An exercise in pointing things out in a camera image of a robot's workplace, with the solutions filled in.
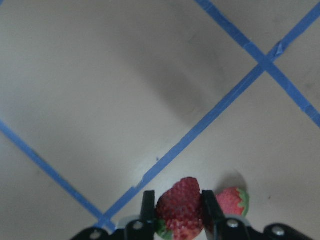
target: red strawberry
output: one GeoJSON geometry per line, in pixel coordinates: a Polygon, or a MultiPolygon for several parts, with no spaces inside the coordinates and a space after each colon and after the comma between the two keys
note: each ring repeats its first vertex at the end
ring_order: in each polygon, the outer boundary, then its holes
{"type": "Polygon", "coordinates": [[[224,214],[242,215],[249,210],[249,195],[238,187],[229,187],[216,196],[224,214]]]}
{"type": "Polygon", "coordinates": [[[165,192],[155,208],[156,233],[165,240],[192,240],[203,226],[200,187],[187,177],[165,192]]]}

